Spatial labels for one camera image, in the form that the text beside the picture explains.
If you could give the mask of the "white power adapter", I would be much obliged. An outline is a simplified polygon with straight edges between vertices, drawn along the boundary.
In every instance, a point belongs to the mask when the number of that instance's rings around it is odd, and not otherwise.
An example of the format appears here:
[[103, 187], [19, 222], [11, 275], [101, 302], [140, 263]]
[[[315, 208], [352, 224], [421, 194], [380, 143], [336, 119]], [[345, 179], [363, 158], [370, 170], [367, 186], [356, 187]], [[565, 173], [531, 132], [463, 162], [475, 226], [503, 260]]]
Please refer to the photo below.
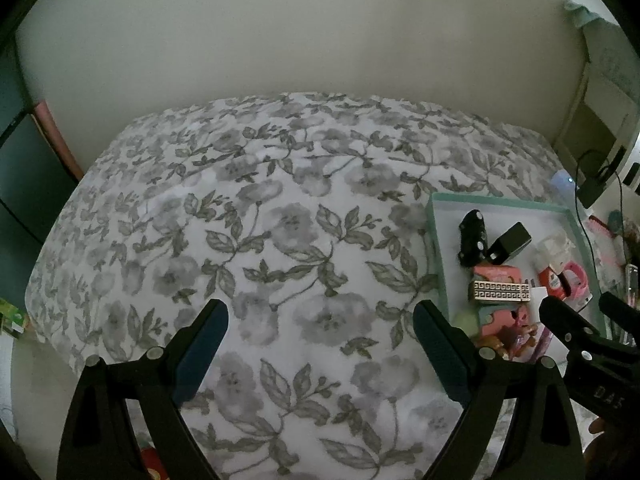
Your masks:
[[[528, 303], [529, 311], [533, 312], [533, 310], [538, 309], [541, 305], [541, 301], [547, 297], [547, 289], [542, 286], [533, 287], [530, 290], [530, 300]], [[585, 309], [585, 307], [590, 304], [591, 300], [593, 300], [593, 296], [590, 294], [590, 292], [586, 292], [585, 295], [580, 298], [565, 298], [564, 302], [568, 304], [573, 310], [578, 311], [580, 309]]]

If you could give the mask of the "pink kids smartwatch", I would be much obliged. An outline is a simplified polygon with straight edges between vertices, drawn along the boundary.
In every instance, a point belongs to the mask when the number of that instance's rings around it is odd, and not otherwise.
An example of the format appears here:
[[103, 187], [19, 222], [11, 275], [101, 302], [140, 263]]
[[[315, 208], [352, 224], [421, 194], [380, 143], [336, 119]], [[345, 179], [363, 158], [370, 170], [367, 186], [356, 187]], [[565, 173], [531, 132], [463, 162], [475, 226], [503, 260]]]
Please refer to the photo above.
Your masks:
[[564, 298], [581, 300], [589, 294], [589, 281], [585, 269], [575, 261], [567, 261], [558, 274]]

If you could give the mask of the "red glue tube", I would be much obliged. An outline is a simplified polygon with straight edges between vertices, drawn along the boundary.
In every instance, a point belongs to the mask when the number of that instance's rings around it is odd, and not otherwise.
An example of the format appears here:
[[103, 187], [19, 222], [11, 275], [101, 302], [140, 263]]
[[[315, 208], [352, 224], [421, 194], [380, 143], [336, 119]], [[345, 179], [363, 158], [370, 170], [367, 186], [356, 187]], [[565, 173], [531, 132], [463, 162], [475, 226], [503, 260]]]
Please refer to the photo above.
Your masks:
[[538, 278], [541, 286], [544, 286], [550, 297], [564, 300], [566, 298], [566, 292], [563, 287], [563, 282], [559, 274], [556, 274], [550, 266], [546, 266], [538, 272]]

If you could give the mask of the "pink puppy toy figure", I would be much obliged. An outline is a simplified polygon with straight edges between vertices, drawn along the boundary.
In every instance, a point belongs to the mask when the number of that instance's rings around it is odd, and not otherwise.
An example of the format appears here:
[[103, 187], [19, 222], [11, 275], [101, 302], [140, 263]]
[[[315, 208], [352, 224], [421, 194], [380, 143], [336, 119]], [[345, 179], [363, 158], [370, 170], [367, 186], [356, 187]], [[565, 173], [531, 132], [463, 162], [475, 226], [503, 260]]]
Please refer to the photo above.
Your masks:
[[532, 353], [538, 342], [537, 334], [537, 325], [503, 326], [495, 335], [477, 338], [475, 347], [491, 348], [504, 360], [519, 360]]

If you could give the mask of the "black charger cube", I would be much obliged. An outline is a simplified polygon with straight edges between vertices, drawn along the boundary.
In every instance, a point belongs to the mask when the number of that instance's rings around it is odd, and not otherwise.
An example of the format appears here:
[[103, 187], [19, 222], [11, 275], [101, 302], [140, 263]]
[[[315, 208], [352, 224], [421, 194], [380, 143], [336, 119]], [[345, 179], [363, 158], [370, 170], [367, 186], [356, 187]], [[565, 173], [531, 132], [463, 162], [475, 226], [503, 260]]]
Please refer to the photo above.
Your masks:
[[519, 254], [531, 241], [532, 237], [526, 227], [521, 222], [516, 222], [492, 243], [486, 259], [495, 266], [501, 266]]

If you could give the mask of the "black toy car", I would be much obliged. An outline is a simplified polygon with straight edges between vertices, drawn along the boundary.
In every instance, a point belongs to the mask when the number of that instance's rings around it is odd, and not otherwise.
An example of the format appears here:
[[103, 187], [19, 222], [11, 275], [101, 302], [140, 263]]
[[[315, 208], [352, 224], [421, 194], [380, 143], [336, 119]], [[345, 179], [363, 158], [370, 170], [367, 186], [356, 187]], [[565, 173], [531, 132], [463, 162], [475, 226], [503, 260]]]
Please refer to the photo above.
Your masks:
[[459, 224], [460, 250], [458, 259], [464, 268], [472, 268], [484, 260], [487, 233], [483, 214], [470, 210]]

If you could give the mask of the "blue and coral toy case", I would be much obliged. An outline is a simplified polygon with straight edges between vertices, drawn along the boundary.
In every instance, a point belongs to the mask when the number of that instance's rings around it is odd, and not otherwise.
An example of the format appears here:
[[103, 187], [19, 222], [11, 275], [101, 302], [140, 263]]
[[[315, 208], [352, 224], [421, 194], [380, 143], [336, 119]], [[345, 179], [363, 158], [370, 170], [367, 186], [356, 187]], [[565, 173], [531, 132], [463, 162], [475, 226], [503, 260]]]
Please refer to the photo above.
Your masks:
[[497, 304], [478, 309], [480, 336], [497, 336], [504, 328], [529, 324], [526, 304]]

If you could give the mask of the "coral card pack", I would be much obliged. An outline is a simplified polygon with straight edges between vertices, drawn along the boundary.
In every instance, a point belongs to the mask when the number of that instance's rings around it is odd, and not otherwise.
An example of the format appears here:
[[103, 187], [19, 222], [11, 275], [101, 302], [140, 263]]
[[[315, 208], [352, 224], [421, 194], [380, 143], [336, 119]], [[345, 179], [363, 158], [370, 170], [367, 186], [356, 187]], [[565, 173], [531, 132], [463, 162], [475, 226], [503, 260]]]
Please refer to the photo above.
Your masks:
[[479, 264], [472, 269], [474, 278], [493, 283], [521, 283], [522, 274], [516, 266], [492, 266]]

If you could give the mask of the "pink white crochet mat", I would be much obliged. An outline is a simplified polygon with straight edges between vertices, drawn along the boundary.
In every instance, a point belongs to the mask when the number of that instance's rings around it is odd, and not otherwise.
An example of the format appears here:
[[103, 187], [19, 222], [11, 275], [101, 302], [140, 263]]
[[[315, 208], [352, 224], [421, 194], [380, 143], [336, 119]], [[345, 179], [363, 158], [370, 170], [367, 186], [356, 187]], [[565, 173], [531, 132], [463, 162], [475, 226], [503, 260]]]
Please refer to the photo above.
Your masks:
[[625, 242], [594, 214], [588, 217], [587, 232], [596, 255], [597, 266], [617, 269], [623, 269], [626, 266]]

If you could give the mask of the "decorated round tin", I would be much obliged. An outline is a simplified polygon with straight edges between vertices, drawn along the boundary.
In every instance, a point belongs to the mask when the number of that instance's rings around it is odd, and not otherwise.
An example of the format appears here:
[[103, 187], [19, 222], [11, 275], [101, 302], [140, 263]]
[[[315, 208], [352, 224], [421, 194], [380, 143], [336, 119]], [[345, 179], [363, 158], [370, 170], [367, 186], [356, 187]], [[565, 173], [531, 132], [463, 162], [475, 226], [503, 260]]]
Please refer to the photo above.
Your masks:
[[625, 240], [638, 243], [640, 230], [637, 222], [624, 216], [619, 210], [613, 210], [608, 214], [608, 228]]

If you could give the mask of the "black plugged charger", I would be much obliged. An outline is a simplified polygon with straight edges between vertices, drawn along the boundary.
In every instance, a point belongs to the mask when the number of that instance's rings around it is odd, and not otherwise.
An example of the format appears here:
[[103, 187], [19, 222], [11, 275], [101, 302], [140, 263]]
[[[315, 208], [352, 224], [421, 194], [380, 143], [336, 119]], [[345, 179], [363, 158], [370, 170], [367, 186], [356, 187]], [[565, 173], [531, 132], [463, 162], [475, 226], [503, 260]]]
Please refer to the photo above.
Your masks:
[[604, 174], [593, 174], [590, 177], [586, 177], [584, 182], [578, 186], [576, 197], [578, 202], [586, 209], [589, 209], [604, 193], [608, 186], [610, 177], [605, 177]]

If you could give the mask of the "white tray with teal rim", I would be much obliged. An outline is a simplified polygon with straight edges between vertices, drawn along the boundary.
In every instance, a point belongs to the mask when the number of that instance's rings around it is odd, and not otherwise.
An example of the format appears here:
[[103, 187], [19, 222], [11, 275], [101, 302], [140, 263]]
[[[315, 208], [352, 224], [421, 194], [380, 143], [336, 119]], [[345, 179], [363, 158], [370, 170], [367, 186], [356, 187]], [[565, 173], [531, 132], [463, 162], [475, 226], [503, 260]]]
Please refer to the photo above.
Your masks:
[[474, 344], [489, 344], [513, 361], [545, 354], [564, 363], [567, 348], [540, 319], [546, 298], [560, 300], [602, 330], [596, 269], [567, 208], [436, 193], [426, 210], [439, 309]]

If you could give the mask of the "white power strip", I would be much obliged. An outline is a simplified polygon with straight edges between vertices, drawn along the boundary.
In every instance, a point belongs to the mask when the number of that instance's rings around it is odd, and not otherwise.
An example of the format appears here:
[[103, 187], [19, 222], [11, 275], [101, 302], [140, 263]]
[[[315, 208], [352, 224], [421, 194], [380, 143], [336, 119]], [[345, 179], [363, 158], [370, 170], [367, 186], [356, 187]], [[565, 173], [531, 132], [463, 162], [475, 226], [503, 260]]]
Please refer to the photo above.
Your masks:
[[559, 195], [568, 197], [570, 200], [575, 196], [575, 180], [565, 169], [558, 170], [552, 176], [550, 184]]

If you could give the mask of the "white lattice furniture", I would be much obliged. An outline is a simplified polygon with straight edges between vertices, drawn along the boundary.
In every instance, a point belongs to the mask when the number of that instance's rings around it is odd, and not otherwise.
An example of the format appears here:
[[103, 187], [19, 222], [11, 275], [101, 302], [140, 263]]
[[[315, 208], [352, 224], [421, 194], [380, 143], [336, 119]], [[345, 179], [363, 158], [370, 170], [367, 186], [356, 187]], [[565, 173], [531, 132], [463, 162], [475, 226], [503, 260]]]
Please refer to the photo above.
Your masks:
[[626, 113], [615, 131], [615, 141], [603, 164], [602, 182], [607, 188], [619, 177], [639, 135], [639, 112]]

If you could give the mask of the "grey floral tablecloth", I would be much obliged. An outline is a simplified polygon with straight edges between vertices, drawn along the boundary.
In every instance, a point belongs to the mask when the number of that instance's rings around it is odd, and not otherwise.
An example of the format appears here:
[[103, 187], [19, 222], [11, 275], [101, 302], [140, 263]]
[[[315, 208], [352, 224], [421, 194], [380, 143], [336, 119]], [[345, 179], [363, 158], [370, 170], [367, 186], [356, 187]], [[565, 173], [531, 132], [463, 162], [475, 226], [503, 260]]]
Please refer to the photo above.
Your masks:
[[87, 171], [26, 307], [79, 378], [220, 300], [227, 333], [180, 408], [216, 479], [426, 479], [463, 412], [413, 329], [417, 304], [439, 308], [428, 201], [574, 214], [559, 169], [538, 133], [430, 103], [304, 92], [165, 110]]

